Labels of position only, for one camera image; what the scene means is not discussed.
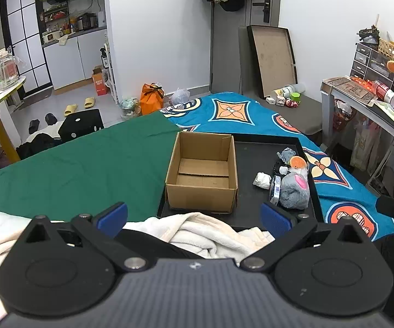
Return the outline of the white sock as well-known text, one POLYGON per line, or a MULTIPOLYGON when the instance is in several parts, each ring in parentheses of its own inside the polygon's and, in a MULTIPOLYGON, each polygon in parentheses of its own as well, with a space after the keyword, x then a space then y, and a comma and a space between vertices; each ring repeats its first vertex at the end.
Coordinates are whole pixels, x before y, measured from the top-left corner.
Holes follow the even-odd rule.
POLYGON ((264 190, 269 190, 271 186, 272 177, 264 172, 258 172, 252 184, 264 190))

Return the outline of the cream fleece blanket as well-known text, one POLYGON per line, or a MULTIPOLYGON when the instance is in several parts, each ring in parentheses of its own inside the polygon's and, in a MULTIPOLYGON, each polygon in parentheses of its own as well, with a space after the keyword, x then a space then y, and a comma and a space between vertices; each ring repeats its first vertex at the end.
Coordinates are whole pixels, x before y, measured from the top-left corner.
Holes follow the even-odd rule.
MULTIPOLYGON (((30 221, 0 212, 0 265, 30 221)), ((223 221, 200 212, 128 222, 124 229, 146 233, 203 258, 233 258, 237 263, 275 240, 268 231, 253 227, 237 232, 223 221)), ((4 315, 0 301, 0 319, 4 315)))

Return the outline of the grey drawer organizer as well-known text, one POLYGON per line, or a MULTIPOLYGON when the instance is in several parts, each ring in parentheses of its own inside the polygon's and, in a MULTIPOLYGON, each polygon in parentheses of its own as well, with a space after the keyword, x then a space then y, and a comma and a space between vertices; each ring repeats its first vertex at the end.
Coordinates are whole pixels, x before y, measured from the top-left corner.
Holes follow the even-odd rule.
POLYGON ((387 69, 388 58, 363 43, 355 44, 350 76, 366 81, 380 81, 394 91, 394 73, 387 69))

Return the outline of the grey door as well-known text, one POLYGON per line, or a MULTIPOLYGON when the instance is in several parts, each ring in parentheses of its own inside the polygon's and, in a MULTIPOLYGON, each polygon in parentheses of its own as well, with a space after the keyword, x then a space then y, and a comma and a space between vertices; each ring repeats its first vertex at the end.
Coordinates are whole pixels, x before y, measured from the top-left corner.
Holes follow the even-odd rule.
POLYGON ((227 12, 214 4, 211 11, 211 93, 247 93, 254 88, 247 27, 279 25, 281 0, 244 0, 244 7, 227 12))

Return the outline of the white plastic bottle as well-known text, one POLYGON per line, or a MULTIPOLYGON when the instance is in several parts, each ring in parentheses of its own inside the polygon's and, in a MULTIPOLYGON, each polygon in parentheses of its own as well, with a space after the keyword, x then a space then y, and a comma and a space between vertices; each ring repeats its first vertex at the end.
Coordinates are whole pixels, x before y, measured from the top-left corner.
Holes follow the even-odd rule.
POLYGON ((273 90, 272 93, 274 93, 277 96, 283 96, 284 98, 290 98, 293 93, 302 94, 305 91, 306 91, 305 85, 299 83, 299 84, 288 84, 282 88, 273 90))

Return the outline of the orange carton box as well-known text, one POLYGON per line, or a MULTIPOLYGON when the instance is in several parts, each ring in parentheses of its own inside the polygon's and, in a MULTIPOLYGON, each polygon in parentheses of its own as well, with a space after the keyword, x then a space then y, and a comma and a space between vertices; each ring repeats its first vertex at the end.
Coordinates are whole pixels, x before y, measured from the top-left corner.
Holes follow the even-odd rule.
POLYGON ((98 96, 105 96, 109 88, 106 86, 103 78, 103 70, 101 66, 96 66, 92 70, 92 81, 98 96))

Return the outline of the grey plush mouse toy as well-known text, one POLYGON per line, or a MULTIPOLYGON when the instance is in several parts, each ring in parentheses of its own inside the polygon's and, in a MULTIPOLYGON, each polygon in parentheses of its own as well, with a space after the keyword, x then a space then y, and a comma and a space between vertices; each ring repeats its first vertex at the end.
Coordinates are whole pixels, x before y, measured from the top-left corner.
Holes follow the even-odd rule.
POLYGON ((287 209, 306 210, 310 200, 307 178, 296 172, 289 172, 281 180, 279 202, 287 209))

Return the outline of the white kitchen cabinet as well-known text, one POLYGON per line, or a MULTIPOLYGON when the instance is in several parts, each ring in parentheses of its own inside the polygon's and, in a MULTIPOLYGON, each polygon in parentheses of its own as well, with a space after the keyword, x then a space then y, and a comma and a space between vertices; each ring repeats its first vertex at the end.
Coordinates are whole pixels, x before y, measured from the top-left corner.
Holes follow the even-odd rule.
POLYGON ((102 65, 100 49, 105 45, 106 36, 106 28, 101 27, 75 33, 65 45, 54 42, 43 48, 55 90, 92 77, 92 71, 102 65))

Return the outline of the glass jar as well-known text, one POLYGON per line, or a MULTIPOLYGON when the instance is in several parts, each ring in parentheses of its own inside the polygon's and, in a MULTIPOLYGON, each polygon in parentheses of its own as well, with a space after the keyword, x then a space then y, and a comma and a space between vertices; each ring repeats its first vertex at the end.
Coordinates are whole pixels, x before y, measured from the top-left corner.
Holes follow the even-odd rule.
POLYGON ((5 90, 19 79, 17 65, 20 59, 5 48, 0 49, 0 89, 5 90))

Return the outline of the blue patterned blanket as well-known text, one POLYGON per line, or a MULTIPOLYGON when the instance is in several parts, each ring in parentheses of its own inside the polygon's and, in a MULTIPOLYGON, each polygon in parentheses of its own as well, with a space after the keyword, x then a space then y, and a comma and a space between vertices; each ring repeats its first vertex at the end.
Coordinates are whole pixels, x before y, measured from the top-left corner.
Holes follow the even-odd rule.
POLYGON ((379 239, 394 234, 394 219, 376 211, 378 197, 322 152, 284 116, 237 93, 226 92, 167 106, 160 112, 182 130, 293 137, 306 152, 318 192, 318 217, 335 223, 351 215, 367 236, 379 239))

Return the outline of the yellow leg table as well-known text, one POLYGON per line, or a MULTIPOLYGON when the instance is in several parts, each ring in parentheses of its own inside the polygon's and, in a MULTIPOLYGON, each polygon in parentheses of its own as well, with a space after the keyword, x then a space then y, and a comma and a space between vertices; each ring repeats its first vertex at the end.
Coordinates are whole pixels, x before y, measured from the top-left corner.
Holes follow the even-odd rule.
POLYGON ((16 147, 21 144, 21 136, 13 122, 5 100, 16 93, 25 83, 26 77, 21 76, 17 82, 0 91, 0 145, 10 164, 19 162, 16 147))

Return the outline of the brown cardboard box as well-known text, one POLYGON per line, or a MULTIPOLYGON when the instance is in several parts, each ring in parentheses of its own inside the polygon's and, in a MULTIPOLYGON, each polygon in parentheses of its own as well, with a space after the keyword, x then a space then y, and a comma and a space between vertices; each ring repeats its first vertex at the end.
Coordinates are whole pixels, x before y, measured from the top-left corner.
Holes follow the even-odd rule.
POLYGON ((178 133, 165 193, 172 209, 231 213, 238 197, 234 137, 221 133, 178 133))

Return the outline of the green cloth sheet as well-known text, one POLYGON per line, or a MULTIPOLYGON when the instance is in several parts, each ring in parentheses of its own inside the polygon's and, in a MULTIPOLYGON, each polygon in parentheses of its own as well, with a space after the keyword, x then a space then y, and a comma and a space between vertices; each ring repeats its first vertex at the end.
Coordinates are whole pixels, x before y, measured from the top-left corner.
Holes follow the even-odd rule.
POLYGON ((115 124, 0 169, 0 212, 68 221, 122 201, 157 214, 178 127, 161 113, 115 124))

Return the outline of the white side desk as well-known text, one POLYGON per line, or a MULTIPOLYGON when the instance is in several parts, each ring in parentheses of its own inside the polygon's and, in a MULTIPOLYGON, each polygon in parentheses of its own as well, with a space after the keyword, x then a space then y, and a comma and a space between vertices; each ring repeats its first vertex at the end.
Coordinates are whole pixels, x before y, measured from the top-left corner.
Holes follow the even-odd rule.
POLYGON ((383 166, 387 163, 394 149, 394 122, 377 105, 364 105, 359 100, 346 93, 346 90, 353 89, 355 86, 358 86, 357 83, 352 82, 348 76, 328 78, 322 81, 322 144, 320 148, 324 152, 329 152, 333 147, 333 143, 335 143, 335 137, 332 130, 335 98, 347 103, 358 113, 378 124, 378 126, 393 137, 393 140, 378 167, 376 167, 374 173, 367 181, 366 187, 369 190, 376 191, 376 189, 372 187, 372 184, 375 182, 378 183, 378 174, 382 171, 383 166))

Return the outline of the orange round plush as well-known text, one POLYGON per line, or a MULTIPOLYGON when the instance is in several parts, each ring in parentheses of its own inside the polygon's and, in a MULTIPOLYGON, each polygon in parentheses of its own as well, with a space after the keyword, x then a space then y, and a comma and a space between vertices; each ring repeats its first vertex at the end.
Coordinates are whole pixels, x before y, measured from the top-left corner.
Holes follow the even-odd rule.
POLYGON ((301 156, 293 156, 290 159, 290 167, 293 169, 307 169, 308 163, 301 156))

